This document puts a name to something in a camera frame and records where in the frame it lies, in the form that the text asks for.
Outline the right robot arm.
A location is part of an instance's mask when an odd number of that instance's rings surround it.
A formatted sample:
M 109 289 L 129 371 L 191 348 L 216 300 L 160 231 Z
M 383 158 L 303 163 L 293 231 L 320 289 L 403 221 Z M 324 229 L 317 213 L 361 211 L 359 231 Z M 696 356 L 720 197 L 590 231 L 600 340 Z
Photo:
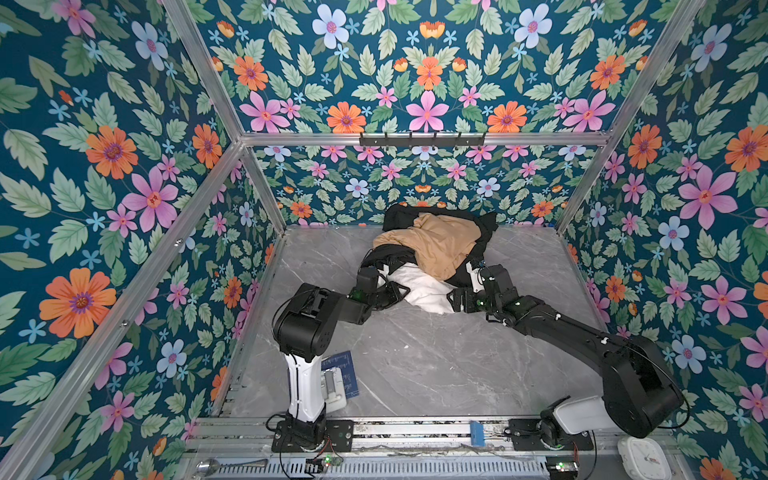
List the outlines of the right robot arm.
M 551 447 L 566 436 L 594 430 L 619 429 L 645 438 L 678 410 L 690 409 L 653 341 L 604 332 L 538 297 L 522 295 L 500 265 L 481 269 L 478 287 L 457 288 L 446 298 L 454 311 L 482 312 L 488 322 L 553 345 L 600 376 L 600 393 L 566 397 L 540 413 L 540 435 Z

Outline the white cloth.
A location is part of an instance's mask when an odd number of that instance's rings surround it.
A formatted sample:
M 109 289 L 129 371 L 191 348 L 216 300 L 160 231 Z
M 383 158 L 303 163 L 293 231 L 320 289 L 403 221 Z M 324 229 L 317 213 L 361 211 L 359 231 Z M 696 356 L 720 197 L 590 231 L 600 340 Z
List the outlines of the white cloth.
M 386 277 L 409 289 L 406 302 L 431 314 L 452 314 L 455 312 L 448 294 L 456 287 L 425 273 L 414 263 L 405 263 L 394 271 L 387 271 Z

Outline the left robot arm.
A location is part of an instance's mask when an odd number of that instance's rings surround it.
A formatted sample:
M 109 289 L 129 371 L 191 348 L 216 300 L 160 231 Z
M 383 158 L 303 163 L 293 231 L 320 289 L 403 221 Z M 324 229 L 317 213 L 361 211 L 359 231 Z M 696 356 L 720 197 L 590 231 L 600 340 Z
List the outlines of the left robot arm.
M 289 368 L 290 419 L 312 426 L 324 419 L 321 357 L 337 324 L 362 325 L 373 312 L 390 308 L 410 292 L 409 287 L 387 279 L 376 268 L 363 267 L 347 294 L 304 283 L 278 308 L 272 331 Z

